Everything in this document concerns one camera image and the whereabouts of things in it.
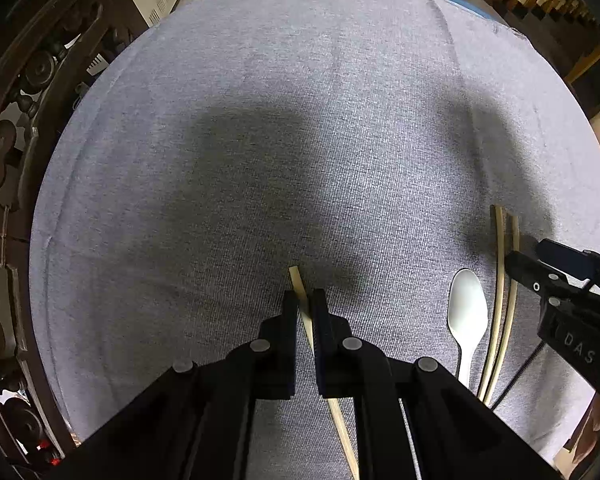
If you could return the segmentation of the single wooden chopstick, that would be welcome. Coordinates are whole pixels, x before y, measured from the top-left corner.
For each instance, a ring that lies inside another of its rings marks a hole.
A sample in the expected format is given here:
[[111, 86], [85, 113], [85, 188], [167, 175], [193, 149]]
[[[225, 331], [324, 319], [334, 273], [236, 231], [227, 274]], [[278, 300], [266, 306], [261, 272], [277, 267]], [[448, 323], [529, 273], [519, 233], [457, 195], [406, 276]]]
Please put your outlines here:
[[[314, 338], [313, 338], [313, 322], [309, 312], [309, 298], [304, 288], [302, 277], [298, 266], [291, 266], [289, 269], [289, 276], [291, 280], [292, 289], [297, 296], [299, 301], [299, 311], [304, 332], [306, 333], [306, 340], [308, 341], [309, 347], [312, 352], [312, 356], [315, 356]], [[346, 458], [347, 464], [350, 469], [351, 477], [354, 480], [360, 478], [360, 468], [358, 468], [358, 460], [356, 459], [354, 448], [352, 445], [351, 437], [347, 428], [347, 424], [344, 421], [343, 414], [340, 408], [340, 403], [337, 399], [327, 399], [330, 416], [332, 416], [332, 422], [338, 434], [338, 439], [342, 448], [344, 457]]]

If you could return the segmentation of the white plastic spoon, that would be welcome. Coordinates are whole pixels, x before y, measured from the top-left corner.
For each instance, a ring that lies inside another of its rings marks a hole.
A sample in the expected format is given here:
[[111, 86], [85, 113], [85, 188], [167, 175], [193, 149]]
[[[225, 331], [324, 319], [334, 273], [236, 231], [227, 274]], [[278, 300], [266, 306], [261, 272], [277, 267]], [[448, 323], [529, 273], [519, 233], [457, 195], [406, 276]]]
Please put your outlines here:
[[446, 322], [460, 348], [457, 379], [468, 388], [472, 359], [488, 326], [486, 296], [478, 276], [469, 269], [457, 271], [452, 279]]

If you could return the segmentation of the grey table cloth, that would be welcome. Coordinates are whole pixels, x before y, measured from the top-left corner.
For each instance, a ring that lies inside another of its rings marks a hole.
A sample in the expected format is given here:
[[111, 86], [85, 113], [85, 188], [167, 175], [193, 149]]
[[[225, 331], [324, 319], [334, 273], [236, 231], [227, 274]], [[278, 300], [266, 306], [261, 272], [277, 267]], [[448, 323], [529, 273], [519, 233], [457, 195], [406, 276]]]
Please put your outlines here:
[[212, 373], [297, 268], [390, 358], [460, 349], [460, 270], [600, 249], [600, 144], [516, 30], [451, 0], [195, 0], [144, 32], [61, 133], [35, 204], [31, 315], [81, 445], [61, 479], [169, 479]]

